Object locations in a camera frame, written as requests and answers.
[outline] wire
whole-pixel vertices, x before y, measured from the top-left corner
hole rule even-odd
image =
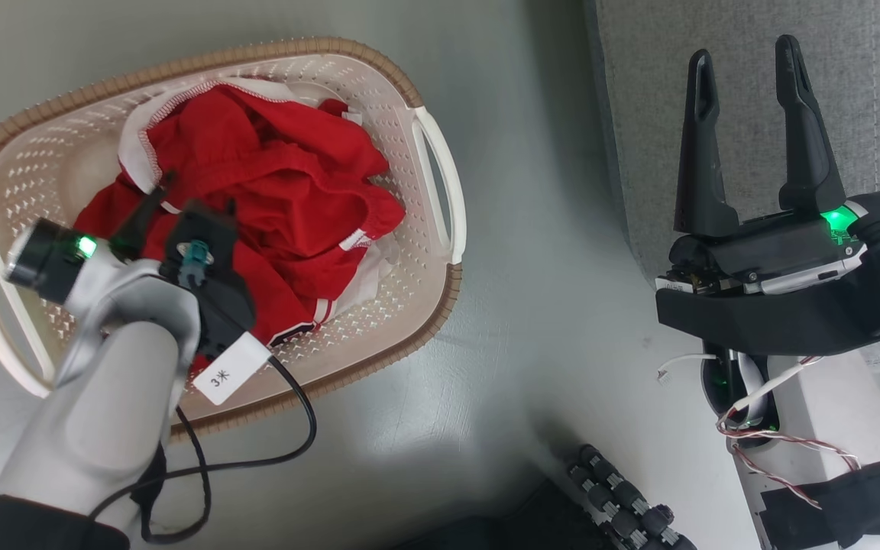
[[[162,483],[162,481],[174,480],[176,477],[185,477],[192,476],[192,474],[202,474],[210,473],[210,472],[222,472],[223,470],[242,470],[247,468],[259,468],[263,466],[273,466],[276,464],[282,464],[284,462],[289,462],[297,457],[303,455],[311,445],[314,445],[315,438],[318,435],[318,420],[315,418],[315,410],[311,405],[311,400],[308,400],[307,394],[304,393],[304,389],[297,383],[297,380],[294,380],[294,376],[290,375],[290,372],[287,372],[286,367],[283,366],[282,363],[276,358],[271,356],[268,359],[271,366],[277,369],[277,372],[280,373],[280,376],[283,376],[283,379],[286,380],[287,384],[290,385],[290,389],[294,391],[298,400],[301,402],[301,406],[304,407],[304,412],[308,417],[308,436],[307,439],[297,449],[293,451],[282,454],[280,456],[275,456],[273,458],[265,458],[260,460],[245,460],[241,462],[224,462],[222,464],[209,464],[209,465],[199,465],[196,467],[185,467],[185,469],[177,470],[175,472],[169,472],[167,474],[161,474],[161,476],[153,477],[150,480],[138,481],[136,484],[130,484],[128,487],[122,488],[118,492],[115,492],[110,497],[105,498],[100,504],[94,508],[94,511],[90,513],[90,516],[87,516],[88,523],[94,523],[97,521],[98,516],[101,515],[101,512],[104,512],[108,506],[111,506],[113,503],[118,501],[118,499],[125,497],[125,495],[130,494],[136,490],[140,490],[144,487],[149,487],[150,485]]]
[[[730,417],[733,413],[737,411],[743,410],[748,407],[752,403],[755,403],[756,400],[760,400],[760,398],[764,397],[769,391],[773,391],[776,387],[779,387],[780,384],[786,382],[786,380],[790,380],[791,378],[797,376],[804,368],[807,368],[811,365],[816,365],[823,357],[817,357],[816,355],[811,355],[809,357],[804,357],[797,362],[796,365],[786,369],[775,379],[770,380],[767,383],[764,383],[760,389],[753,391],[748,396],[741,398],[736,401],[736,404],[733,405],[733,408],[726,412],[724,418]]]
[[[202,518],[199,518],[198,521],[191,526],[188,526],[188,528],[180,530],[180,532],[154,535],[151,533],[150,509],[143,510],[141,518],[141,537],[144,542],[150,544],[175,544],[176,542],[182,542],[183,540],[188,539],[198,533],[199,530],[202,529],[202,526],[209,521],[209,511],[212,510],[212,490],[209,487],[209,471],[205,470],[205,453],[202,452],[202,445],[200,445],[199,438],[196,437],[196,431],[193,429],[192,424],[189,424],[189,419],[186,418],[181,407],[175,407],[175,414],[179,415],[179,420],[182,422],[182,426],[186,429],[186,434],[189,435],[189,440],[192,442],[192,446],[195,447],[196,459],[199,460],[199,466],[203,468],[202,472],[199,472],[200,476],[202,476]]]
[[[757,474],[761,474],[761,476],[771,478],[771,480],[776,481],[776,483],[788,488],[791,492],[793,492],[793,494],[797,495],[797,497],[800,497],[804,502],[806,502],[806,504],[810,504],[811,506],[813,506],[813,508],[821,510],[820,502],[817,502],[813,498],[810,498],[809,495],[807,495],[806,493],[804,493],[803,490],[800,489],[800,487],[796,487],[795,484],[790,483],[790,481],[785,480],[783,477],[775,476],[775,474],[771,474],[766,470],[762,470],[762,468],[759,467],[755,462],[753,462],[752,459],[746,456],[743,450],[739,448],[738,443],[733,443],[733,451],[736,453],[736,455],[738,455],[739,459],[742,460],[742,462],[749,470],[752,470]]]
[[[780,442],[790,442],[795,443],[796,445],[802,445],[809,449],[823,451],[823,452],[832,452],[837,454],[844,460],[845,464],[848,465],[848,468],[852,472],[856,472],[862,469],[862,464],[860,464],[860,460],[858,456],[855,456],[846,450],[841,449],[835,445],[831,445],[827,442],[818,441],[818,439],[809,439],[809,438],[798,438],[796,435],[786,435],[782,434],[782,432],[772,431],[772,429],[729,429],[726,424],[726,420],[736,411],[743,410],[748,407],[750,404],[754,403],[756,400],[760,400],[760,398],[767,396],[768,393],[775,390],[776,387],[779,387],[780,384],[787,382],[787,380],[791,380],[793,377],[798,375],[803,371],[804,368],[807,368],[811,365],[815,365],[820,360],[822,360],[822,356],[811,355],[807,357],[803,357],[797,364],[785,371],[782,372],[775,379],[769,380],[768,383],[764,383],[760,389],[754,391],[754,393],[750,393],[747,397],[742,398],[742,400],[736,401],[736,404],[730,407],[729,410],[726,411],[726,414],[723,414],[719,417],[719,421],[716,422],[716,429],[718,429],[719,433],[726,436],[730,439],[735,439],[736,442],[731,445],[734,453],[738,456],[742,462],[749,468],[749,470],[761,474],[762,476],[768,477],[769,480],[776,481],[776,483],[783,485],[783,487],[788,488],[793,494],[797,495],[800,499],[807,504],[813,506],[813,508],[820,509],[820,504],[810,498],[809,495],[804,493],[800,487],[796,487],[795,484],[790,483],[790,481],[785,480],[783,477],[776,476],[776,474],[771,474],[766,470],[762,470],[761,467],[755,465],[755,462],[752,461],[741,449],[738,441],[740,439],[748,439],[748,438],[766,438],[766,439],[777,439]]]
[[[681,361],[699,361],[699,360],[718,360],[718,355],[712,355],[711,353],[688,353],[688,355],[678,355],[678,357],[674,357],[668,359],[664,362],[660,368],[657,369],[657,382],[658,383],[667,383],[670,380],[670,373],[668,372],[668,367],[671,365],[681,362]]]

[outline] gray fabric cushion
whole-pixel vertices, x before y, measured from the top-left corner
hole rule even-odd
[[[848,195],[880,190],[880,0],[591,0],[602,45],[626,237],[648,278],[669,266],[688,59],[712,53],[726,195],[743,219],[778,211],[785,121],[773,44],[800,41]],[[869,351],[880,362],[880,348]]]

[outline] label tag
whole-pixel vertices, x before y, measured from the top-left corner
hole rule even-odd
[[[244,333],[205,371],[192,379],[192,385],[212,404],[221,405],[264,367],[269,357],[270,349],[266,345],[260,344],[251,333]]]
[[[680,293],[689,293],[689,295],[694,295],[694,286],[689,283],[682,283],[681,281],[669,281],[668,279],[664,279],[662,277],[658,277],[654,279],[654,285],[657,286],[657,290],[667,289],[669,291],[678,291]]]

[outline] laundry basket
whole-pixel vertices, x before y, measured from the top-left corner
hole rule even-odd
[[[312,105],[338,98],[357,109],[389,161],[390,170],[374,183],[406,209],[395,230],[401,260],[380,282],[376,299],[286,342],[275,355],[310,396],[320,396],[422,347],[440,330],[460,292],[467,237],[460,180],[440,129],[406,74],[376,50],[340,38],[273,42],[175,60],[70,92],[1,123],[0,275],[6,251],[24,227],[40,216],[70,225],[113,181],[120,129],[133,108],[165,90],[226,76],[286,83]],[[447,222],[430,150],[442,176]],[[1,276],[0,284],[38,365],[28,364],[1,317],[0,361],[25,389],[46,396],[76,322],[59,306],[5,284]],[[294,403],[280,375],[266,368],[221,406],[192,387],[181,405],[200,432],[215,432]]]

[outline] white floor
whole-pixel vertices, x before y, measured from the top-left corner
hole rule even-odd
[[[756,547],[696,372],[653,380],[697,342],[656,323],[608,205],[577,0],[0,0],[0,121],[162,60],[321,34],[394,59],[446,133],[467,196],[464,292],[422,351],[315,403],[307,456],[216,474],[209,525],[183,547],[381,547],[517,504],[581,442],[702,550]],[[0,467],[35,406],[0,368]],[[203,445],[211,461],[272,455],[304,427],[294,410]],[[191,465],[191,447],[169,462]],[[196,518],[198,493],[169,485],[158,521]]]

